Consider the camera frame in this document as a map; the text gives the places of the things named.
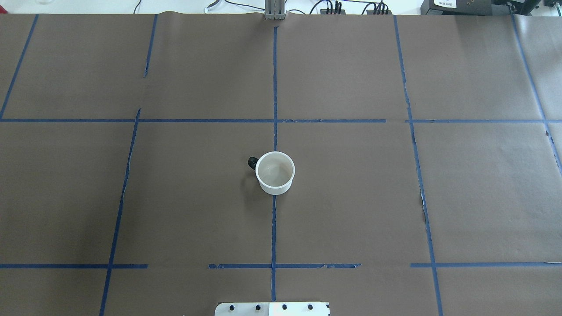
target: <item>metal plate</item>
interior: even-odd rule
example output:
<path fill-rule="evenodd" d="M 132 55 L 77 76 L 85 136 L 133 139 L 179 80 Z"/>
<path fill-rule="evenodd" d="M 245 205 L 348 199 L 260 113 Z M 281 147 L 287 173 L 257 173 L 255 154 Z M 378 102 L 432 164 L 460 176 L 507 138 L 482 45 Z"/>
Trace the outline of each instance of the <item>metal plate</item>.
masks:
<path fill-rule="evenodd" d="M 221 303 L 215 309 L 215 316 L 234 316 L 234 315 L 329 316 L 330 303 L 323 303 L 323 302 Z"/>

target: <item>black mug handle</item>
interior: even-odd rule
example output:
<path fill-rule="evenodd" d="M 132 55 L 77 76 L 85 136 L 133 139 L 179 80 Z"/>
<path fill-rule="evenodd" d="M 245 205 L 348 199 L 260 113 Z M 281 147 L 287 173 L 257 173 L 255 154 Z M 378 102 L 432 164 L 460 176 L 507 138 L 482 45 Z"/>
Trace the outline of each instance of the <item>black mug handle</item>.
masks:
<path fill-rule="evenodd" d="M 252 168 L 253 170 L 256 170 L 257 161 L 258 161 L 258 158 L 255 158 L 255 157 L 248 158 L 248 166 L 250 166 L 250 168 Z"/>

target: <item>mug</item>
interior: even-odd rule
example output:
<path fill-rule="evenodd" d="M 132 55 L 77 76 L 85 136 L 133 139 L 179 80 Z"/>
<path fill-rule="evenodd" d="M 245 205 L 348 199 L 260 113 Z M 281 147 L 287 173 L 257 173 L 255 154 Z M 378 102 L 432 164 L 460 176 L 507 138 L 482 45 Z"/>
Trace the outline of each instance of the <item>mug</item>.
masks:
<path fill-rule="evenodd" d="M 259 159 L 250 157 L 248 166 L 256 171 L 261 188 L 271 195 L 285 193 L 293 183 L 293 160 L 280 151 L 268 152 Z"/>

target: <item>black cable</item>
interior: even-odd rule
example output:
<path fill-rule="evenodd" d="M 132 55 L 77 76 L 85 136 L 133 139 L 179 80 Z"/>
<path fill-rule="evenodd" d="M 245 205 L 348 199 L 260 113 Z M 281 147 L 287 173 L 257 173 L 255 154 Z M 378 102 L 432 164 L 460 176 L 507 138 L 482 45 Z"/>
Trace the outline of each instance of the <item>black cable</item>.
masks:
<path fill-rule="evenodd" d="M 250 8 L 257 9 L 257 10 L 264 10 L 264 11 L 265 11 L 264 8 L 258 8 L 258 7 L 255 7 L 255 6 L 250 6 L 249 4 L 235 3 L 235 2 L 230 2 L 230 1 L 228 1 L 228 0 L 224 0 L 224 2 L 230 3 L 230 4 L 234 4 L 235 6 L 250 7 Z"/>
<path fill-rule="evenodd" d="M 375 2 L 369 2 L 369 4 L 367 4 L 367 5 L 365 6 L 365 8 L 363 9 L 363 12 L 361 12 L 361 15 L 365 14 L 365 11 L 367 11 L 367 8 L 368 8 L 371 4 L 373 4 L 373 5 L 375 6 L 375 9 L 374 9 L 374 10 L 375 10 L 375 11 L 377 10 L 377 4 L 376 4 Z"/>
<path fill-rule="evenodd" d="M 312 12 L 314 11 L 314 8 L 315 8 L 317 5 L 319 5 L 319 4 L 321 4 L 322 2 L 324 2 L 324 1 L 326 1 L 326 11 L 328 10 L 328 2 L 330 3 L 330 6 L 333 6 L 332 1 L 330 1 L 330 0 L 320 0 L 320 1 L 316 2 L 316 4 L 314 4 L 314 7 L 312 7 L 312 9 L 310 9 L 310 13 L 309 13 L 309 14 L 312 14 Z"/>
<path fill-rule="evenodd" d="M 372 3 L 371 1 L 357 1 L 357 0 L 343 0 L 347 2 L 357 2 L 357 3 Z"/>
<path fill-rule="evenodd" d="M 289 10 L 289 11 L 287 11 L 287 12 L 291 12 L 291 11 L 297 11 L 297 12 L 300 12 L 300 13 L 302 13 L 302 14 L 306 14 L 306 13 L 302 12 L 302 11 L 299 10 L 299 9 L 291 9 L 291 10 Z"/>
<path fill-rule="evenodd" d="M 142 0 L 139 0 L 139 3 L 137 3 L 137 6 L 135 7 L 135 9 L 133 10 L 133 14 L 135 14 L 135 12 L 137 11 L 137 8 L 141 5 Z"/>

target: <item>blue tape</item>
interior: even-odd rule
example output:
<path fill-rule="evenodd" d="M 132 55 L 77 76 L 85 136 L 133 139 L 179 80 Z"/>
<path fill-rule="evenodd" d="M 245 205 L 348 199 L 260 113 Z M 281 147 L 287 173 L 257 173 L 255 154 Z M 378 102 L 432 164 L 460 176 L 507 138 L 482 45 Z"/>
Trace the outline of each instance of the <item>blue tape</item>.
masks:
<path fill-rule="evenodd" d="M 2 109 L 0 110 L 0 119 L 4 116 L 6 106 L 8 105 L 8 100 L 10 100 L 10 95 L 12 94 L 13 85 L 16 83 L 17 74 L 20 72 L 21 63 L 24 60 L 25 52 L 28 50 L 29 42 L 31 41 L 31 36 L 33 35 L 33 31 L 35 30 L 35 25 L 37 24 L 38 19 L 39 15 L 36 14 L 35 18 L 33 19 L 33 23 L 31 24 L 28 38 L 25 41 L 24 49 L 21 51 L 20 60 L 18 60 L 16 70 L 13 72 L 12 81 L 10 82 L 10 86 L 8 87 L 6 98 L 4 99 L 4 103 L 2 104 Z"/>
<path fill-rule="evenodd" d="M 271 215 L 271 301 L 275 302 L 275 288 L 277 278 L 277 195 L 272 198 L 272 215 Z"/>
<path fill-rule="evenodd" d="M 325 120 L 325 119 L 306 119 L 306 120 L 291 120 L 291 119 L 284 119 L 279 120 L 279 123 L 386 123 L 384 119 L 375 119 L 375 120 Z"/>
<path fill-rule="evenodd" d="M 148 269 L 148 264 L 114 264 L 112 269 Z"/>
<path fill-rule="evenodd" d="M 278 263 L 279 269 L 355 269 L 360 267 L 360 263 L 301 263 L 301 264 L 287 264 Z"/>
<path fill-rule="evenodd" d="M 507 123 L 507 124 L 532 124 L 543 123 L 542 120 L 412 120 L 412 123 Z"/>
<path fill-rule="evenodd" d="M 548 262 L 469 262 L 469 263 L 435 263 L 437 268 L 499 268 L 499 267 L 557 267 L 562 263 Z M 431 268 L 431 263 L 412 263 L 411 268 Z"/>
<path fill-rule="evenodd" d="M 150 66 L 150 57 L 152 55 L 152 44 L 154 44 L 154 33 L 156 32 L 156 21 L 158 21 L 158 14 L 154 15 L 154 22 L 152 23 L 152 34 L 150 35 L 150 44 L 148 45 L 148 54 L 146 55 L 146 67 L 144 68 L 143 78 L 148 75 L 148 67 Z"/>
<path fill-rule="evenodd" d="M 273 123 L 269 119 L 140 119 L 140 123 Z"/>
<path fill-rule="evenodd" d="M 131 119 L 0 119 L 13 123 L 133 123 Z"/>
<path fill-rule="evenodd" d="M 99 316 L 103 316 L 105 312 L 105 305 L 107 301 L 107 292 L 109 290 L 109 284 L 111 280 L 111 269 L 113 268 L 113 260 L 115 258 L 115 249 L 117 248 L 117 238 L 119 236 L 119 226 L 121 225 L 121 215 L 123 214 L 123 204 L 125 200 L 125 190 L 127 189 L 127 182 L 129 181 L 129 171 L 131 166 L 131 156 L 133 155 L 133 147 L 135 146 L 135 139 L 137 137 L 137 128 L 139 125 L 139 116 L 141 115 L 141 110 L 137 111 L 137 117 L 135 118 L 135 126 L 133 128 L 133 136 L 131 138 L 131 145 L 129 147 L 129 156 L 127 158 L 127 166 L 125 168 L 125 179 L 123 180 L 123 188 L 121 190 L 121 198 L 119 199 L 119 210 L 117 211 L 117 221 L 115 222 L 115 231 L 113 233 L 113 242 L 111 244 L 111 253 L 109 255 L 109 263 L 107 264 L 106 281 L 103 287 L 102 304 L 99 309 Z"/>
<path fill-rule="evenodd" d="M 521 40 L 519 39 L 519 32 L 517 31 L 517 23 L 515 22 L 515 16 L 511 15 L 511 22 L 513 23 L 513 30 L 515 31 L 515 40 L 517 42 L 517 47 L 519 48 L 519 53 L 521 54 L 521 58 L 523 59 L 523 64 L 525 65 L 525 71 L 527 72 L 527 77 L 531 83 L 531 88 L 533 89 L 533 94 L 535 100 L 537 100 L 538 110 L 541 113 L 542 121 L 545 125 L 546 132 L 548 133 L 548 138 L 550 141 L 550 147 L 552 149 L 552 153 L 554 154 L 554 159 L 556 160 L 556 164 L 558 165 L 558 172 L 562 175 L 562 164 L 560 163 L 560 155 L 558 155 L 558 150 L 556 149 L 556 144 L 554 144 L 554 139 L 552 138 L 552 133 L 550 132 L 549 124 L 546 122 L 545 112 L 542 108 L 542 103 L 540 98 L 538 97 L 537 87 L 534 84 L 533 76 L 531 76 L 531 71 L 529 70 L 529 64 L 527 63 L 527 58 L 525 57 L 525 53 L 523 52 L 523 46 L 521 45 Z"/>
<path fill-rule="evenodd" d="M 277 28 L 273 28 L 273 151 L 277 151 Z"/>
<path fill-rule="evenodd" d="M 273 28 L 273 151 L 277 151 L 277 28 Z M 272 198 L 271 214 L 271 301 L 275 302 L 277 287 L 277 196 Z"/>
<path fill-rule="evenodd" d="M 210 264 L 209 269 L 271 269 L 269 263 Z"/>
<path fill-rule="evenodd" d="M 0 269 L 107 269 L 107 264 L 5 263 Z M 148 269 L 148 264 L 115 264 L 114 269 Z"/>
<path fill-rule="evenodd" d="M 443 316 L 443 306 L 441 304 L 441 291 L 439 290 L 439 280 L 437 278 L 437 267 L 435 265 L 435 254 L 433 251 L 433 241 L 431 237 L 431 227 L 429 226 L 429 215 L 427 212 L 427 204 L 425 202 L 425 190 L 423 186 L 423 178 L 422 178 L 422 170 L 420 168 L 420 161 L 418 155 L 418 145 L 416 144 L 416 136 L 414 130 L 414 123 L 413 123 L 413 116 L 412 116 L 412 109 L 410 105 L 410 96 L 408 95 L 408 90 L 406 89 L 406 71 L 404 68 L 404 59 L 402 57 L 402 45 L 400 44 L 400 32 L 398 31 L 398 20 L 396 19 L 396 15 L 393 16 L 394 18 L 394 29 L 396 33 L 396 45 L 398 47 L 398 58 L 400 60 L 400 69 L 402 72 L 402 82 L 404 84 L 404 97 L 406 98 L 406 104 L 408 109 L 408 120 L 410 125 L 410 133 L 412 136 L 412 145 L 414 147 L 414 158 L 416 161 L 416 171 L 418 173 L 418 183 L 420 187 L 420 194 L 421 194 L 421 202 L 423 205 L 423 212 L 425 215 L 425 232 L 427 235 L 427 244 L 429 247 L 429 257 L 431 259 L 432 265 L 432 273 L 433 273 L 433 285 L 435 288 L 435 297 L 437 300 L 437 311 L 439 312 L 439 316 Z"/>
<path fill-rule="evenodd" d="M 276 263 L 276 269 L 355 269 L 360 263 Z M 269 263 L 210 264 L 209 269 L 271 269 Z"/>

